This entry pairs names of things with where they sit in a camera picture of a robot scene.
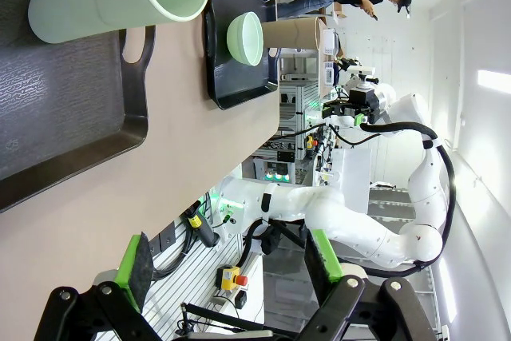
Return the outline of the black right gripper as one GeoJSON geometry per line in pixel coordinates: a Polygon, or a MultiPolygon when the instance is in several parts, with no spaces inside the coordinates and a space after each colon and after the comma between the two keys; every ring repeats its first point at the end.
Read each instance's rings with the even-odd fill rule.
{"type": "Polygon", "coordinates": [[[322,116],[347,116],[350,110],[355,111],[354,125],[376,122],[380,118],[380,102],[375,89],[352,88],[349,91],[349,102],[342,100],[328,101],[323,104],[322,116]]]}

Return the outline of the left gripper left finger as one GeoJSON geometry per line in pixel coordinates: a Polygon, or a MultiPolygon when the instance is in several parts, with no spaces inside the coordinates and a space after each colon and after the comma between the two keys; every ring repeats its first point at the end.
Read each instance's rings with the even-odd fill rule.
{"type": "Polygon", "coordinates": [[[158,340],[142,315],[153,271],[147,236],[143,232],[132,236],[112,280],[83,293],[66,286],[51,291],[34,338],[94,340],[97,334],[112,331],[120,340],[158,340]]]}

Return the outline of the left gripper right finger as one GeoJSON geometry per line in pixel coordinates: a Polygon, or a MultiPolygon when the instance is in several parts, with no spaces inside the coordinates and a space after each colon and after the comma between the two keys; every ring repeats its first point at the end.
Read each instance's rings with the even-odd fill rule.
{"type": "Polygon", "coordinates": [[[365,325],[376,340],[434,340],[435,331],[414,289],[401,277],[373,284],[346,274],[322,230],[309,231],[305,264],[319,309],[298,340],[341,340],[351,325],[365,325]]]}

